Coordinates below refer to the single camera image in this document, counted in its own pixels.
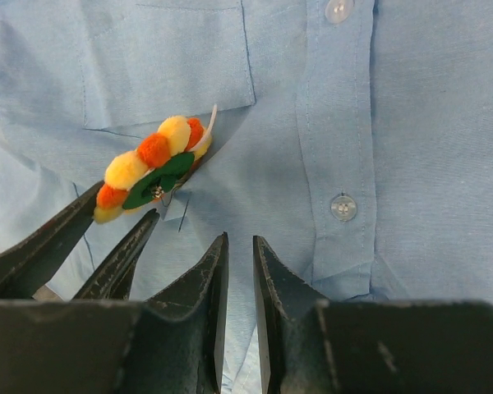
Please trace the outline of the light blue button shirt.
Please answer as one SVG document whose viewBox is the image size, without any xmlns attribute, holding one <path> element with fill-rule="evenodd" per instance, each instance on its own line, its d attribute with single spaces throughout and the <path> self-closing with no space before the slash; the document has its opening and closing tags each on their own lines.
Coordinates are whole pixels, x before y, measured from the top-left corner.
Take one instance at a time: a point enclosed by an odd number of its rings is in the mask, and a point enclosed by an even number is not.
<svg viewBox="0 0 493 394">
<path fill-rule="evenodd" d="M 0 1 L 0 251 L 213 108 L 131 294 L 228 233 L 224 392 L 261 390 L 256 235 L 332 300 L 493 304 L 493 1 Z"/>
</svg>

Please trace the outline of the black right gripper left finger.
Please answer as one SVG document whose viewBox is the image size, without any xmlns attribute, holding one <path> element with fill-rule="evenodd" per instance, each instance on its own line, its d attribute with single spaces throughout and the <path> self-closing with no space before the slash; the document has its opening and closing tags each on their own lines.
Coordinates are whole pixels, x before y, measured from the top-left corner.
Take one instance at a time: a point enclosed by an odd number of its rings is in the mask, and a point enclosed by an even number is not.
<svg viewBox="0 0 493 394">
<path fill-rule="evenodd" d="M 216 393 L 228 238 L 145 302 L 0 300 L 0 393 Z"/>
</svg>

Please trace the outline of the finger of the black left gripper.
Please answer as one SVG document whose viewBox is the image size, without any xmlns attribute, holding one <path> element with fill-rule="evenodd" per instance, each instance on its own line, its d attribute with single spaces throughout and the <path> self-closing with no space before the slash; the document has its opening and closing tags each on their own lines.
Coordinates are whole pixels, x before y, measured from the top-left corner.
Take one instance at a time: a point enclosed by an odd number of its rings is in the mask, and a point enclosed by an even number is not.
<svg viewBox="0 0 493 394">
<path fill-rule="evenodd" d="M 59 270 L 93 222 L 99 181 L 19 244 L 0 254 L 0 299 L 30 299 Z"/>
<path fill-rule="evenodd" d="M 147 212 L 94 270 L 73 300 L 127 300 L 136 264 L 158 220 L 156 209 Z"/>
</svg>

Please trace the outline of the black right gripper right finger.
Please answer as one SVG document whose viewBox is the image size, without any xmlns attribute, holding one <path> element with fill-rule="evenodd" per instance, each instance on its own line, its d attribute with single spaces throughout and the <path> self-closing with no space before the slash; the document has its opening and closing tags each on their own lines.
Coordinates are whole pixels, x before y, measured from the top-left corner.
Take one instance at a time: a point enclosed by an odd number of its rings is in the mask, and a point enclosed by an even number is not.
<svg viewBox="0 0 493 394">
<path fill-rule="evenodd" d="M 493 306 L 333 302 L 253 239 L 265 393 L 493 393 Z"/>
</svg>

